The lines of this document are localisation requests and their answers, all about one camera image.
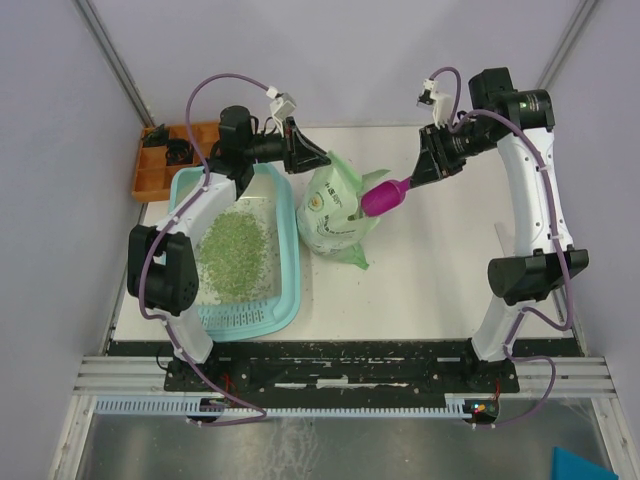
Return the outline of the magenta plastic litter scoop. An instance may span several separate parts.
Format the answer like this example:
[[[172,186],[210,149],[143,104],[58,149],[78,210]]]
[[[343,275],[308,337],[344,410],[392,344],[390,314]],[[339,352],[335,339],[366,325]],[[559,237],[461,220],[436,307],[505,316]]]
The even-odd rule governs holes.
[[[377,217],[401,205],[411,189],[411,179],[387,180],[361,198],[361,209],[368,217]]]

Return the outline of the green cat litter bag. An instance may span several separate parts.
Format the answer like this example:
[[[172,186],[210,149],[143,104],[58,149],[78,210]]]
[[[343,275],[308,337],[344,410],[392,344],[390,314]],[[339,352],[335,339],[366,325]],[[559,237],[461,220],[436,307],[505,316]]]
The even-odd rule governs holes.
[[[314,171],[296,211],[299,235],[312,253],[332,261],[369,268],[361,245],[380,222],[361,208],[365,193],[389,173],[379,169],[364,175],[333,152],[330,164]]]

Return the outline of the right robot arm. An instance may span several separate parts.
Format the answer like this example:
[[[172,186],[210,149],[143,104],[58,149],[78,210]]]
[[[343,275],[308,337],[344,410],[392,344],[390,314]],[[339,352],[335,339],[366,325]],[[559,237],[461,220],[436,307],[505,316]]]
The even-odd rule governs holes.
[[[433,121],[419,131],[420,150],[409,178],[412,188],[462,172],[467,160],[495,150],[503,162],[513,207],[512,253],[489,262],[493,297],[470,339],[472,357],[458,368],[467,389],[481,391],[495,379],[492,363],[507,359],[526,314],[589,264],[566,225],[555,175],[555,116],[544,89],[518,90],[505,67],[485,69],[467,86],[472,108],[458,110],[459,98],[427,77],[418,96]]]

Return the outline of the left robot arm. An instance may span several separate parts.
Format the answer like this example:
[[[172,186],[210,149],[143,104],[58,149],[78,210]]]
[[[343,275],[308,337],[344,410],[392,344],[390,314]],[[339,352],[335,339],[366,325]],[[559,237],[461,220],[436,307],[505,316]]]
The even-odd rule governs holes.
[[[128,240],[127,290],[147,319],[160,320],[174,351],[191,361],[187,379],[209,390],[221,378],[209,358],[213,340],[195,305],[199,290],[196,246],[206,230],[249,187],[260,165],[280,161],[289,174],[329,163],[328,155],[306,138],[293,118],[293,101],[278,97],[270,105],[276,129],[257,132],[249,110],[230,106],[220,114],[218,140],[205,156],[195,189],[153,226],[135,226]]]

